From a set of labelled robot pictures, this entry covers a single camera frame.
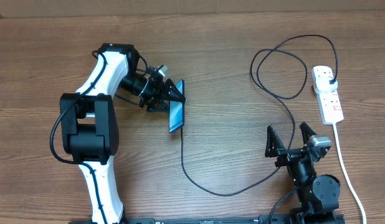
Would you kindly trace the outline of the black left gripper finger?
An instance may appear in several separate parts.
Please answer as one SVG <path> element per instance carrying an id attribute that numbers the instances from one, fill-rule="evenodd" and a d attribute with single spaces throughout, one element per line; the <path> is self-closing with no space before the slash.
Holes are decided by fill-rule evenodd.
<path id="1" fill-rule="evenodd" d="M 147 104 L 147 112 L 169 113 L 169 105 L 162 99 L 153 99 Z"/>
<path id="2" fill-rule="evenodd" d="M 167 79 L 163 85 L 162 99 L 179 103 L 185 103 L 186 101 L 185 96 L 176 88 L 170 78 Z"/>

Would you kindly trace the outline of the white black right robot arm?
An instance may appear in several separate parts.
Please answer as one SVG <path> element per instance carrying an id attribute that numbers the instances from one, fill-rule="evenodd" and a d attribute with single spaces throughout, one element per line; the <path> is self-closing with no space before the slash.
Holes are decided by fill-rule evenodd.
<path id="1" fill-rule="evenodd" d="M 303 147 L 286 149 L 274 128 L 267 127 L 265 157 L 276 158 L 277 168 L 287 168 L 294 189 L 279 199 L 268 215 L 259 215 L 259 223 L 342 224 L 344 216 L 335 213 L 339 208 L 340 181 L 333 175 L 318 176 L 315 172 L 315 163 L 326 156 L 331 140 L 318 135 L 305 122 L 300 130 Z M 278 205 L 292 194 L 297 194 L 300 206 L 288 214 L 274 214 Z"/>

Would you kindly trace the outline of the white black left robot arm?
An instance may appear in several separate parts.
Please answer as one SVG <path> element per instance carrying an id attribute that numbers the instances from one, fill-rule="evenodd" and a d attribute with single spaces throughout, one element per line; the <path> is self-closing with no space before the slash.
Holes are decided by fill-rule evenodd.
<path id="1" fill-rule="evenodd" d="M 113 99 L 118 89 L 140 98 L 148 112 L 169 114 L 169 132 L 184 124 L 185 82 L 165 79 L 167 66 L 137 68 L 144 58 L 131 44 L 104 43 L 92 52 L 97 64 L 75 92 L 60 97 L 60 115 L 53 128 L 62 129 L 64 151 L 85 178 L 92 216 L 88 223 L 128 223 L 114 171 L 120 135 Z"/>

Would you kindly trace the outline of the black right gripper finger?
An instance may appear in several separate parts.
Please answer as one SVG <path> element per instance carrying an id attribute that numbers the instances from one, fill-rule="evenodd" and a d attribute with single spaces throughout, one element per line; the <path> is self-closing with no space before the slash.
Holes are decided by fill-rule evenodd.
<path id="1" fill-rule="evenodd" d="M 312 128 L 309 127 L 309 125 L 307 125 L 306 122 L 302 122 L 299 128 L 302 133 L 302 139 L 304 144 L 307 144 L 310 137 L 316 135 L 316 132 L 314 132 L 314 130 L 312 130 Z"/>
<path id="2" fill-rule="evenodd" d="M 267 143 L 265 148 L 265 157 L 277 157 L 282 151 L 286 150 L 282 140 L 272 127 L 267 127 Z"/>

